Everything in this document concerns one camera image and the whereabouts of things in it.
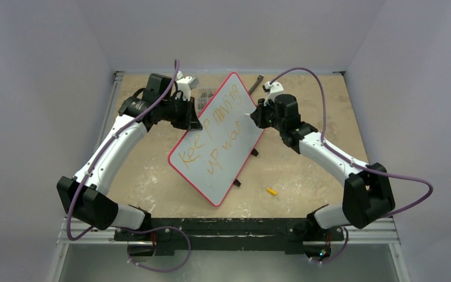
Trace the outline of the pink framed whiteboard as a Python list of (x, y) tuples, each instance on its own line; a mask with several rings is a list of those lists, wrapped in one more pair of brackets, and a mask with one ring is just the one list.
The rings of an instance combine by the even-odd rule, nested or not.
[(215, 207), (263, 134), (244, 115), (256, 107), (238, 73), (230, 73), (198, 115), (203, 129), (187, 131), (168, 156), (169, 165)]

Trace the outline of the yellow marker cap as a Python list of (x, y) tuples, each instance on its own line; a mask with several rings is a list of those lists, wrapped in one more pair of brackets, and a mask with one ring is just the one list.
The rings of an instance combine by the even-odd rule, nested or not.
[(272, 196), (276, 196), (277, 195), (277, 192), (274, 191), (273, 189), (267, 188), (266, 191)]

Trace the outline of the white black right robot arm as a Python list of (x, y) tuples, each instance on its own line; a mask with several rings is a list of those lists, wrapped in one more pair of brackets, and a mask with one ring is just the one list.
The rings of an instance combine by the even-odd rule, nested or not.
[(349, 224), (362, 229), (395, 208), (385, 167), (369, 165), (332, 147), (317, 128), (301, 120), (295, 96), (259, 99), (250, 118), (260, 129), (277, 130), (286, 147), (313, 160), (342, 185), (341, 204), (326, 205), (307, 215), (306, 231), (313, 239), (322, 238), (336, 226)]

